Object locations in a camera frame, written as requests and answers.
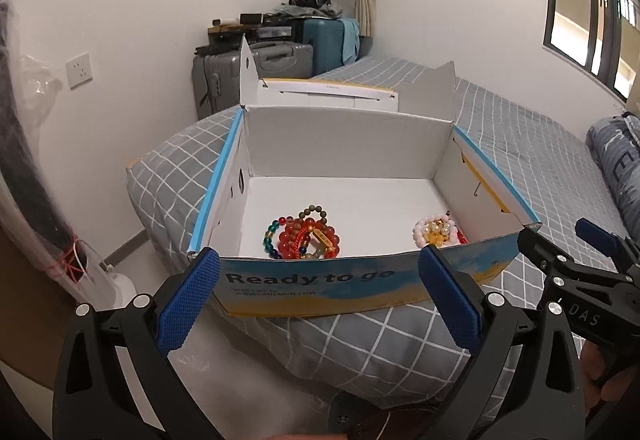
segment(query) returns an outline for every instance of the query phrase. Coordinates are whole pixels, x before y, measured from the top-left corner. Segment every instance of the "gray suitcase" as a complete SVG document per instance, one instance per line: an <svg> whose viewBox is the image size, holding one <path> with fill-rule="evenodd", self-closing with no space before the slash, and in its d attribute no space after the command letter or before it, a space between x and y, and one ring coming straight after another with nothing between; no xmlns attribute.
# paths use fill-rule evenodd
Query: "gray suitcase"
<svg viewBox="0 0 640 440"><path fill-rule="evenodd" d="M309 79L313 47L293 42L250 45L260 77ZM198 121L240 102L240 52L238 50L193 58L193 93Z"/></svg>

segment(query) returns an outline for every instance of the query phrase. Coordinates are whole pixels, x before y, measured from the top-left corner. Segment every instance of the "human hand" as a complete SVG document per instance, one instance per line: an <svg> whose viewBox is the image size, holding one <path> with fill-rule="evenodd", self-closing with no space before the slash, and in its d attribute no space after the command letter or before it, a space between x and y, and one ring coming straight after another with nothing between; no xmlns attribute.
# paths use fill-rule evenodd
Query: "human hand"
<svg viewBox="0 0 640 440"><path fill-rule="evenodd" d="M584 342L580 353L580 367L584 374L584 412L588 415L601 400L617 402L625 394L631 381L636 376L638 366L630 366L616 373L602 388L593 384L604 374L606 363L599 348L589 341Z"/></svg>

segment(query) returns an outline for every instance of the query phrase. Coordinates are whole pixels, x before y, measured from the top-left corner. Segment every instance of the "clothes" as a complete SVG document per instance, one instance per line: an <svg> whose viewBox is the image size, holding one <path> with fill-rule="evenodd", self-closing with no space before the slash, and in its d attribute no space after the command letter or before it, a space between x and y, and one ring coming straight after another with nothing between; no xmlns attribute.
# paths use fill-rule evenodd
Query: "clothes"
<svg viewBox="0 0 640 440"><path fill-rule="evenodd" d="M348 65L356 61L360 52L360 30L355 18L340 18L344 25L344 41L342 42L342 64Z"/></svg>
<svg viewBox="0 0 640 440"><path fill-rule="evenodd" d="M323 5L320 9L312 7L298 7L289 4L280 4L273 8L274 13L281 13L291 18L305 18L318 16L322 18L336 19L342 16L342 7L338 4Z"/></svg>

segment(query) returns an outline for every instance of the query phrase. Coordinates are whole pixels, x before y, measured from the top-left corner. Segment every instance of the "blue tape edge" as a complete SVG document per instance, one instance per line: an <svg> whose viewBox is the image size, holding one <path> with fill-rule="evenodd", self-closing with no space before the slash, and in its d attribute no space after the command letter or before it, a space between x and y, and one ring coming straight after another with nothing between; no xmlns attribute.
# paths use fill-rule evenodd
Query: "blue tape edge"
<svg viewBox="0 0 640 440"><path fill-rule="evenodd" d="M191 241L189 242L189 251L199 252L202 248L202 238L204 235L204 228L207 224L209 210L211 209L213 200L216 197L216 192L220 185L220 179L222 179L222 173L225 171L226 161L231 153L231 147L234 145L234 141L236 140L236 134L238 133L238 128L240 127L243 115L244 111L242 108L238 108L238 112L236 112L234 121L226 136L225 145L222 147L222 151L220 152L220 158L218 159L218 162L216 162L216 166L211 175L211 180L207 186L207 192L204 195L204 200L200 206L200 213L198 213L196 224L193 227Z"/></svg>
<svg viewBox="0 0 640 440"><path fill-rule="evenodd" d="M529 216L529 218L531 218L531 220L533 220L533 222L539 222L540 221L540 217L536 214L536 212L531 208L531 206L529 205L529 203L524 200L524 197L520 194L520 192L518 192L518 190L515 188L515 186L511 183L511 181L504 175L503 172L501 172L498 167L493 163L493 161L491 159L489 159L489 157L487 157L487 155L484 153L484 151L482 151L482 149L480 149L476 143L474 141L472 141L471 139L469 139L468 135L466 135L466 133L460 129L459 127L457 127L456 125L453 126L453 129L456 131L456 133L462 137L462 140L465 141L466 144L468 144L468 146L471 147L471 149L473 149L475 151L475 153L478 155L478 157L480 157L484 163L489 166L489 168L492 170L492 172L495 173L495 175L498 176L498 178L502 181L502 183L507 186L507 189L509 189L509 191L511 192L511 194L513 194L513 196L516 198L516 200L520 203L520 205L522 206L522 208L527 212L527 215Z"/></svg>

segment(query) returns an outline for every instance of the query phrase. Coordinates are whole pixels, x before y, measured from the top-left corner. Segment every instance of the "white pearl bracelet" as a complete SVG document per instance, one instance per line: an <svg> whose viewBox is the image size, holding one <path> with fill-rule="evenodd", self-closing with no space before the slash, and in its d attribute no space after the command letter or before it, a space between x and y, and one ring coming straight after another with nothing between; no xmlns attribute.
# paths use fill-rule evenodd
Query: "white pearl bracelet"
<svg viewBox="0 0 640 440"><path fill-rule="evenodd" d="M429 215L418 220L414 227L414 242L421 249L430 243L436 247L460 245L458 228L448 213Z"/></svg>

